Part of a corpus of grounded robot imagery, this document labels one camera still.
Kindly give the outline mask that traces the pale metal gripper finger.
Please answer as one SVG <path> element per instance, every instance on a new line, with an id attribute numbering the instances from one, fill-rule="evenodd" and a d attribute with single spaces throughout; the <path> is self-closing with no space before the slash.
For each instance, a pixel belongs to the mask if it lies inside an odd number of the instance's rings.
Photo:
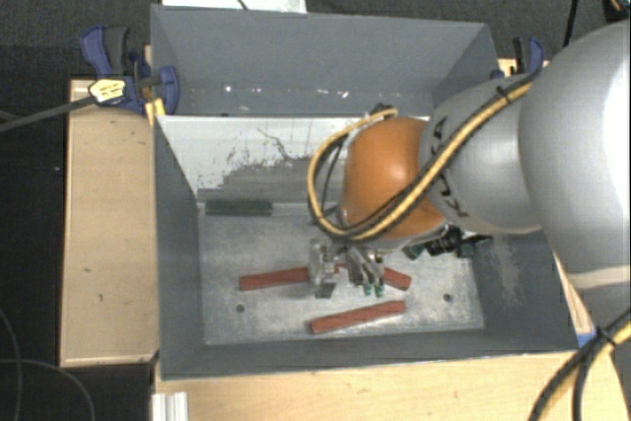
<path id="1" fill-rule="evenodd" d="M 338 283 L 339 272 L 335 262 L 321 263 L 315 272 L 315 297 L 330 299 Z"/>
<path id="2" fill-rule="evenodd" d="M 327 276 L 327 246 L 324 239 L 310 240 L 309 277 L 312 285 L 321 285 Z"/>

